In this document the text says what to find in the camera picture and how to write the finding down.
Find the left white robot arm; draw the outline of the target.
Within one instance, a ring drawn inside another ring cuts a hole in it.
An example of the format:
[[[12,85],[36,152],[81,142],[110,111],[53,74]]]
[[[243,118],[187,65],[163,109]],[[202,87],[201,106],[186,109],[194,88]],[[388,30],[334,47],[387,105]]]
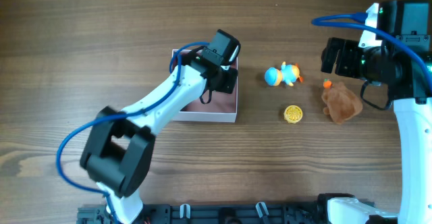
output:
[[[173,53],[171,73],[138,102],[115,111],[105,107],[93,121],[80,165],[107,197],[107,212],[118,223],[133,223],[144,208],[138,188],[149,172],[155,140],[186,106],[203,94],[231,94],[236,55],[218,55],[204,45]]]

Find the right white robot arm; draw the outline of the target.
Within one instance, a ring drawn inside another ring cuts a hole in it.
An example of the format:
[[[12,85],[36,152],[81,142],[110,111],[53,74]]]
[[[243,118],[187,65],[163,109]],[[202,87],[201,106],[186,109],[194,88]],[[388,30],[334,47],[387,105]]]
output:
[[[397,213],[367,205],[349,194],[319,196],[325,223],[431,222],[431,36],[429,3],[383,1],[362,13],[315,18],[316,26],[362,31],[359,40],[330,38],[321,71],[387,86],[386,107],[398,122],[402,199]]]

